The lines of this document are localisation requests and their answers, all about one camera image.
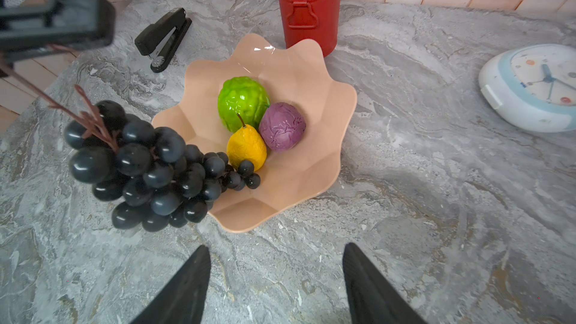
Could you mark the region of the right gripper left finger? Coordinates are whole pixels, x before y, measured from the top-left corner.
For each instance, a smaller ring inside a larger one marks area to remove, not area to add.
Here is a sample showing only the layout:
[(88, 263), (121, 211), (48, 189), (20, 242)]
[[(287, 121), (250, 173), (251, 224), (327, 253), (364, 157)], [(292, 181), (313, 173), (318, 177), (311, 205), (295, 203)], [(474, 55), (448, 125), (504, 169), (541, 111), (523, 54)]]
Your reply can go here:
[(201, 323), (211, 274), (209, 249), (201, 245), (133, 323)]

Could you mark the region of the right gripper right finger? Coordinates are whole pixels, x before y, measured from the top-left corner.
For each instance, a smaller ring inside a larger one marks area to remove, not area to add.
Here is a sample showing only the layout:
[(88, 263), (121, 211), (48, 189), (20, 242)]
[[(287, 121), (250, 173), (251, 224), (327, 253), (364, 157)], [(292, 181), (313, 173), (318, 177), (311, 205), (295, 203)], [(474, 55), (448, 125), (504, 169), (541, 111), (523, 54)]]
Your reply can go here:
[(343, 275), (353, 323), (425, 324), (352, 242), (343, 251)]

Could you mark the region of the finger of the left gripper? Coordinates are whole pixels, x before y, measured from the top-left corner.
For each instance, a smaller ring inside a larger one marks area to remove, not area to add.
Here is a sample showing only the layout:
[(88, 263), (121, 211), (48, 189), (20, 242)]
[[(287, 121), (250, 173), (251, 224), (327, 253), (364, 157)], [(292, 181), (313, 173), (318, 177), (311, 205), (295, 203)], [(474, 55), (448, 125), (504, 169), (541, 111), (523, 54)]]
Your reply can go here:
[(1, 63), (113, 42), (116, 10), (107, 0), (46, 0), (28, 7), (1, 6)]

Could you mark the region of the dark purple grape bunch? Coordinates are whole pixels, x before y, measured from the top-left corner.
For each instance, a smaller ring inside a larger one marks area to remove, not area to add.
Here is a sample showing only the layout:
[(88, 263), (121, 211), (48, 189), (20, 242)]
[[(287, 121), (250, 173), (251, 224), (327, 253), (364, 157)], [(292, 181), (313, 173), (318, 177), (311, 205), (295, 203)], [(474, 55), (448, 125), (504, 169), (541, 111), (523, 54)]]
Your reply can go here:
[(92, 103), (79, 86), (86, 109), (76, 114), (27, 79), (16, 79), (71, 117), (63, 133), (75, 151), (70, 174), (91, 185), (97, 200), (118, 202), (111, 218), (119, 230), (158, 232), (198, 224), (225, 191), (261, 185), (253, 159), (236, 160), (231, 151), (204, 154), (172, 128), (152, 127), (115, 101)]

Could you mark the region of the yellow fake pear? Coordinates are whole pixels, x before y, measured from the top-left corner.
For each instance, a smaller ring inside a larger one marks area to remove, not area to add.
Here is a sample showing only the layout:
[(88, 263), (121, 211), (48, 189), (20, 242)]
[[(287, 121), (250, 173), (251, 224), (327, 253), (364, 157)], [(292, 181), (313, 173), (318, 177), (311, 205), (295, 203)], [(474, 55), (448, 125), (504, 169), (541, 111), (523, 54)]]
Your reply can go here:
[(254, 170), (258, 171), (266, 162), (267, 146), (257, 129), (245, 124), (239, 113), (237, 116), (241, 127), (229, 138), (226, 147), (229, 163), (234, 169), (238, 169), (241, 162), (250, 161)]

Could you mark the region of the green bumpy fake fruit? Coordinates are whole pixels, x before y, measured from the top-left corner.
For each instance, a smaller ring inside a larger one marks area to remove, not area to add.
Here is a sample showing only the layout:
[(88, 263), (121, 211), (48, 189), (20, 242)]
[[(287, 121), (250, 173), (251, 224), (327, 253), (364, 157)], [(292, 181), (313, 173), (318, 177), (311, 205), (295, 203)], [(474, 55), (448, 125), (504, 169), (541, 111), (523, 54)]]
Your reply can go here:
[(231, 133), (237, 132), (242, 126), (239, 116), (246, 125), (258, 128), (270, 105), (266, 89), (248, 76), (225, 81), (217, 97), (218, 115)]

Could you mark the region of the purple fake fruit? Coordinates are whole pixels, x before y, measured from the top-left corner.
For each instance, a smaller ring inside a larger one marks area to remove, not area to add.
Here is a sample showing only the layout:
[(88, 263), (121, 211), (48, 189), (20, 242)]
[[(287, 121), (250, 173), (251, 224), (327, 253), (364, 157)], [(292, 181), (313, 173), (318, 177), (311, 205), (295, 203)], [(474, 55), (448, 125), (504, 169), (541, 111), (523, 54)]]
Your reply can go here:
[(273, 152), (284, 152), (302, 140), (306, 127), (305, 117), (293, 105), (279, 102), (265, 111), (258, 131)]

